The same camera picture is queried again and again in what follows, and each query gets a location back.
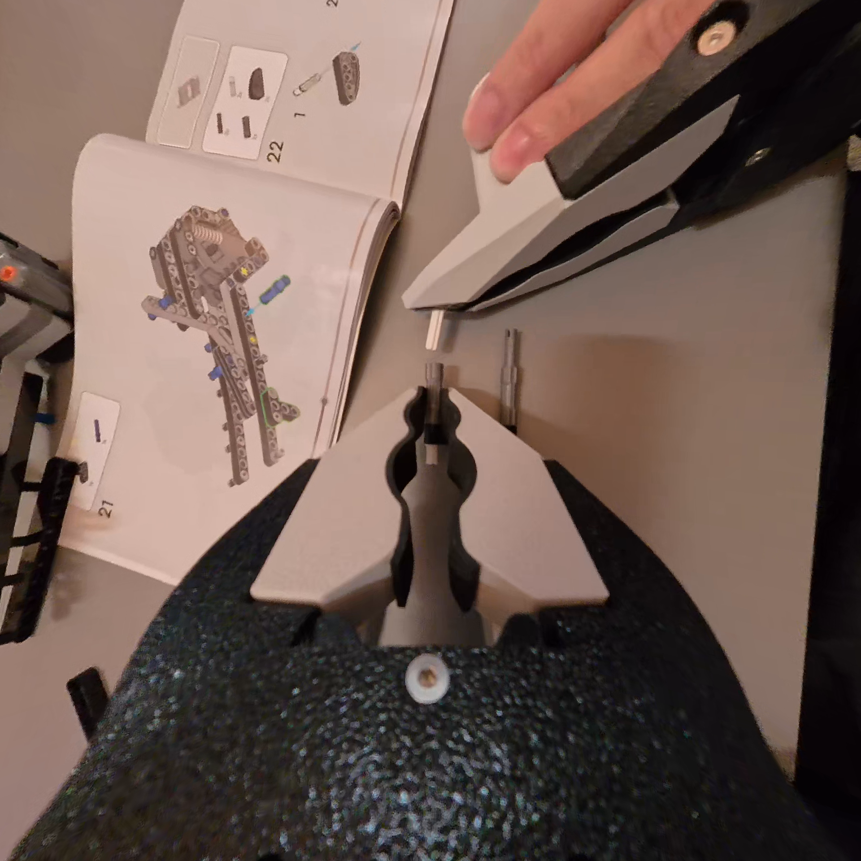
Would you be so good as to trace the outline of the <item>person's right hand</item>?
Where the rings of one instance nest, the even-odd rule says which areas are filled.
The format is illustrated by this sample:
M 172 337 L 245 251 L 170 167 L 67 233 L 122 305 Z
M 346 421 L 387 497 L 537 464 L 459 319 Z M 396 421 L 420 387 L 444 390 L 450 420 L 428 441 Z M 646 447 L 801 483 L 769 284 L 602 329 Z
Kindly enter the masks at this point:
M 660 69 L 709 1 L 542 1 L 471 95 L 462 132 L 510 183 Z

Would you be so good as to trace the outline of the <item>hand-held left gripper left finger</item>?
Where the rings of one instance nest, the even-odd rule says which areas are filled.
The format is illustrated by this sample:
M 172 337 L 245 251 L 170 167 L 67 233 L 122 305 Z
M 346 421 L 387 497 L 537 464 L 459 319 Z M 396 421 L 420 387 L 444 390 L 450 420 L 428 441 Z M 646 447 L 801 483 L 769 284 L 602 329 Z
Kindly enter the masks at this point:
M 318 460 L 251 587 L 255 600 L 356 626 L 405 606 L 414 551 L 403 491 L 417 474 L 426 404 L 424 387 L 406 390 Z

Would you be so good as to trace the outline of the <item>grey axle with black pin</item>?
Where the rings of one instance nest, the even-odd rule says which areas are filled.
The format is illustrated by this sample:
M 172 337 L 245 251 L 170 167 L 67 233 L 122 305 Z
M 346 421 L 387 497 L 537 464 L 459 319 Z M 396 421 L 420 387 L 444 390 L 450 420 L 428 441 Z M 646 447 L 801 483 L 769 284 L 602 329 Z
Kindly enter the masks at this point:
M 519 403 L 519 367 L 517 365 L 520 332 L 508 328 L 504 334 L 503 361 L 500 372 L 500 423 L 517 434 Z

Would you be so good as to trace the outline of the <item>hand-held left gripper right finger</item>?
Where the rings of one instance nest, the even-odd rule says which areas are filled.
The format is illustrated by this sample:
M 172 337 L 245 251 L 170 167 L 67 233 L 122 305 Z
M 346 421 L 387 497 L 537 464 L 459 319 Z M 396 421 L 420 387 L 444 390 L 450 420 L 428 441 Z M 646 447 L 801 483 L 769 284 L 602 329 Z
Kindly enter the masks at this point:
M 458 606 L 503 628 L 517 615 L 605 604 L 608 587 L 544 458 L 454 388 L 444 434 L 458 490 L 447 558 Z

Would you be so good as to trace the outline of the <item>white instruction booklet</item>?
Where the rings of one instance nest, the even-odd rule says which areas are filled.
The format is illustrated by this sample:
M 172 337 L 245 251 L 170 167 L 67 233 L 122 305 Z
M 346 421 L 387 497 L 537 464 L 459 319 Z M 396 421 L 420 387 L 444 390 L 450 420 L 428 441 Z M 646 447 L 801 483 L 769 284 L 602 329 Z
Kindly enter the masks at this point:
M 145 141 L 75 170 L 64 547 L 176 585 L 336 442 L 454 7 L 183 3 Z

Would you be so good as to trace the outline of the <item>black toy beam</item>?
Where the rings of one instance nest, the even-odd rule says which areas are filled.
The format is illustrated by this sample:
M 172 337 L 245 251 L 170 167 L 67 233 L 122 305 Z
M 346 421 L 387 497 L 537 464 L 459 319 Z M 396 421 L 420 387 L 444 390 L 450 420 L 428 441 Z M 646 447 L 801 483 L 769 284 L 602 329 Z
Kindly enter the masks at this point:
M 108 706 L 109 692 L 101 671 L 91 666 L 68 679 L 66 690 L 87 742 L 95 737 Z

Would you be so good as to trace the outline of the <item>grey black toy vehicle frame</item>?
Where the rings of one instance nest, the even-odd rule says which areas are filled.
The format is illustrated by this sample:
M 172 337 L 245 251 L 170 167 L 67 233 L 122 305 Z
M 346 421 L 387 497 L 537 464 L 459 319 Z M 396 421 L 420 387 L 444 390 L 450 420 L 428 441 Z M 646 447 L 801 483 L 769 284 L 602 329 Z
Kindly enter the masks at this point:
M 59 536 L 80 467 L 31 457 L 48 429 L 50 372 L 73 356 L 70 278 L 57 264 L 2 234 L 1 285 L 1 643 L 35 632 L 46 603 Z

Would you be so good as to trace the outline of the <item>grey axle connector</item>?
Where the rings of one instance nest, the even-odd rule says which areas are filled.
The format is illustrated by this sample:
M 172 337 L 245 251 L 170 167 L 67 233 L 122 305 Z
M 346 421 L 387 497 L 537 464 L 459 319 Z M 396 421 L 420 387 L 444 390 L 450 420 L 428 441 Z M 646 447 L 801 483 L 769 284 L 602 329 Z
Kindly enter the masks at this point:
M 439 461 L 439 448 L 446 444 L 446 434 L 442 422 L 442 394 L 444 366 L 438 361 L 425 365 L 425 419 L 424 443 L 425 465 L 436 466 Z

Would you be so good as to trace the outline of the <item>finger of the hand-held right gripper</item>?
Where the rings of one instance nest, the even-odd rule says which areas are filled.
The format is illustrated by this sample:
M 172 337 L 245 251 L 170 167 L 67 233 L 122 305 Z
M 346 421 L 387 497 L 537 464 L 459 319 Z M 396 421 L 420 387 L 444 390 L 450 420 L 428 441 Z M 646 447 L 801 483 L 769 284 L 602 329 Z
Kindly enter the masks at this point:
M 734 96 L 615 176 L 565 199 L 545 162 L 512 183 L 492 175 L 489 153 L 471 154 L 479 213 L 418 274 L 402 296 L 409 310 L 468 307 L 486 289 L 604 217 L 644 200 L 677 200 L 671 186 L 723 134 Z
M 496 282 L 468 304 L 468 312 L 484 311 L 581 274 L 669 226 L 679 209 L 677 200 L 644 200 L 608 215 Z

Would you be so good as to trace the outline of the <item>light grey desk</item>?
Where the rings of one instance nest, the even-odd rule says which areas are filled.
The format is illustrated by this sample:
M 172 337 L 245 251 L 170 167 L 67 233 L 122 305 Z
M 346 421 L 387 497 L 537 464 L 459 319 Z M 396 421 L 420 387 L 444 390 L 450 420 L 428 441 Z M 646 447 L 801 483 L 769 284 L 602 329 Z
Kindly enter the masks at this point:
M 361 334 L 345 429 L 422 370 L 409 278 L 476 210 L 469 92 L 529 2 L 457 2 L 404 219 Z M 142 139 L 180 2 L 2 2 L 2 231 L 70 258 L 71 181 L 98 133 Z M 522 330 L 522 437 L 627 522 L 718 636 L 765 737 L 795 747 L 809 608 L 844 150 L 742 209 L 468 320 L 446 344 L 495 405 Z M 38 634 L 2 647 L 2 796 L 40 808 L 83 750 L 65 690 L 109 685 L 168 592 L 61 552 Z

